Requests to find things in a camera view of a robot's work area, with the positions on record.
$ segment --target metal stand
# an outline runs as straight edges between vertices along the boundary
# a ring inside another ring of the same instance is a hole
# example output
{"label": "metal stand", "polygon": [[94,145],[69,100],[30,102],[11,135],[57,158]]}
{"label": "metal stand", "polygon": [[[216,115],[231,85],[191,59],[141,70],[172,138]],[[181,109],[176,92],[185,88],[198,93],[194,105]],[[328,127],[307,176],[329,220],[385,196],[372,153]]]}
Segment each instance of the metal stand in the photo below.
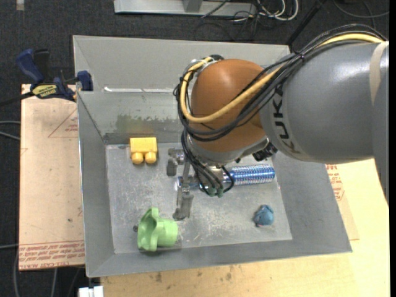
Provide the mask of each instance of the metal stand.
{"label": "metal stand", "polygon": [[[204,0],[114,0],[114,11],[117,14],[205,15],[220,3]],[[212,15],[232,17],[241,11],[254,12],[251,9],[250,3],[227,2]]]}

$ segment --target yellow cable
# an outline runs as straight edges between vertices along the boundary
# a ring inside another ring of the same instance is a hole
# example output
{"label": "yellow cable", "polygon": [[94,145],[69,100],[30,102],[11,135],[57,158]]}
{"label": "yellow cable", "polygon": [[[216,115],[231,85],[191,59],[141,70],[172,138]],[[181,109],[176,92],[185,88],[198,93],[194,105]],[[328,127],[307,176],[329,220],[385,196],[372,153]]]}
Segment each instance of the yellow cable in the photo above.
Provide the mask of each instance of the yellow cable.
{"label": "yellow cable", "polygon": [[322,43],[320,46],[330,44],[333,42],[345,41],[345,40],[360,40],[360,41],[366,41],[366,42],[371,42],[371,43],[383,42],[380,38],[372,37],[371,35],[367,35],[367,34],[363,34],[363,33],[350,33],[350,34],[340,35],[339,37],[331,38],[328,41]]}
{"label": "yellow cable", "polygon": [[[370,42],[370,43],[381,43],[381,42],[383,42],[380,38],[372,37],[371,35],[367,35],[367,34],[363,34],[363,33],[350,33],[350,34],[340,35],[339,37],[331,38],[328,41],[323,42],[322,44],[320,44],[318,47],[326,45],[326,44],[329,44],[329,43],[334,43],[334,42],[344,41],[344,40],[361,40],[361,41],[366,41],[366,42]],[[282,66],[276,68],[276,70],[274,70],[273,72],[271,72],[268,75],[266,75],[263,79],[257,81],[254,85],[252,85],[252,87],[247,89],[240,96],[236,97],[233,101],[231,101],[230,103],[225,105],[220,110],[218,110],[218,111],[216,111],[216,112],[214,112],[214,113],[212,113],[212,114],[210,114],[208,116],[197,118],[197,117],[191,115],[191,113],[189,113],[188,110],[187,110],[187,106],[186,106],[186,90],[187,90],[187,87],[188,87],[188,83],[187,83],[186,80],[189,79],[189,77],[193,73],[193,70],[195,70],[197,68],[200,68],[203,64],[204,64],[203,62],[200,62],[200,63],[192,66],[188,70],[188,73],[186,74],[187,78],[185,78],[183,80],[183,82],[181,84],[181,90],[180,90],[181,111],[183,112],[183,115],[186,117],[186,119],[188,119],[188,120],[190,120],[192,122],[195,122],[195,123],[207,123],[207,122],[211,122],[211,121],[216,120],[219,117],[223,116],[224,114],[229,112],[230,109],[232,109],[236,105],[240,104],[248,96],[252,95],[256,90],[260,89],[260,87],[265,85],[272,78],[272,76],[275,75],[277,73],[277,71],[279,71],[279,69],[281,69],[283,67],[283,65],[282,65]]]}

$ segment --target blue clamp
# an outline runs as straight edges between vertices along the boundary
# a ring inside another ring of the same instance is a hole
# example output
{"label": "blue clamp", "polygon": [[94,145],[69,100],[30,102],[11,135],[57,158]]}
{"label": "blue clamp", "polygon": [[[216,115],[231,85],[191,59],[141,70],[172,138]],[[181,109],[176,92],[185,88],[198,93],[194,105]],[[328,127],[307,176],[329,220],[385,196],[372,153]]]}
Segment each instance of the blue clamp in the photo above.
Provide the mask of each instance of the blue clamp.
{"label": "blue clamp", "polygon": [[271,225],[273,223],[273,209],[269,205],[262,205],[254,214],[253,218],[256,226]]}
{"label": "blue clamp", "polygon": [[71,90],[68,86],[68,82],[81,83],[81,90],[92,91],[93,82],[91,75],[87,71],[80,71],[77,73],[77,77],[70,80],[64,80],[63,77],[55,77],[52,82],[45,82],[46,76],[44,76],[33,59],[33,50],[26,49],[21,52],[16,59],[16,63],[20,70],[27,76],[33,79],[34,83],[30,86],[30,92],[32,95],[40,99],[47,98],[62,98],[70,101],[75,101],[75,91]]}

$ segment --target blue object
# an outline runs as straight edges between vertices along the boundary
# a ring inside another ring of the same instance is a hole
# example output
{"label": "blue object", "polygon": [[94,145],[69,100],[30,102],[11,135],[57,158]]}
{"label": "blue object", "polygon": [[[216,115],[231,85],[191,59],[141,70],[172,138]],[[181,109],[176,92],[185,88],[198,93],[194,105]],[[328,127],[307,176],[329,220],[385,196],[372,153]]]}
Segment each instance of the blue object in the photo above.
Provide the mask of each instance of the blue object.
{"label": "blue object", "polygon": [[67,83],[72,80],[79,80],[82,90],[93,90],[91,75],[87,71],[78,72],[77,77],[70,80],[65,81],[63,78],[55,77],[52,83],[44,84],[43,81],[46,77],[37,68],[33,59],[33,50],[30,48],[17,56],[16,63],[25,75],[33,79],[34,83],[31,84],[30,91],[40,99],[60,98],[75,101],[75,92],[67,86]]}
{"label": "blue object", "polygon": [[93,91],[93,82],[91,75],[87,71],[80,71],[77,73],[77,78],[81,82],[82,90]]}
{"label": "blue object", "polygon": [[31,48],[21,52],[17,56],[16,63],[25,75],[33,79],[35,84],[39,84],[44,81],[43,74],[38,70],[33,60],[33,50]]}
{"label": "blue object", "polygon": [[[236,166],[230,170],[235,186],[270,183],[275,177],[275,170],[268,164]],[[230,182],[230,178],[224,175],[224,180]]]}
{"label": "blue object", "polygon": [[271,225],[273,223],[273,209],[269,205],[262,205],[254,214],[253,218],[256,226]]}

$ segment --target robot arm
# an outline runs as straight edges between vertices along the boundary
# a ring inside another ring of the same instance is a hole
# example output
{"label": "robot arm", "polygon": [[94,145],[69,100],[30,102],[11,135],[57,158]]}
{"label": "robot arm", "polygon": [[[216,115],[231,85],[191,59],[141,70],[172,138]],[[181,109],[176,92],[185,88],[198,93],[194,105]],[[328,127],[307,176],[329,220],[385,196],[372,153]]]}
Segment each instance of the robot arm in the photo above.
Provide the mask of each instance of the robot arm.
{"label": "robot arm", "polygon": [[321,163],[375,157],[385,191],[389,42],[384,40],[353,25],[326,32],[270,67],[219,56],[193,63],[175,95],[183,149],[196,174],[214,186],[214,179],[204,177],[211,177],[211,167],[276,149]]}

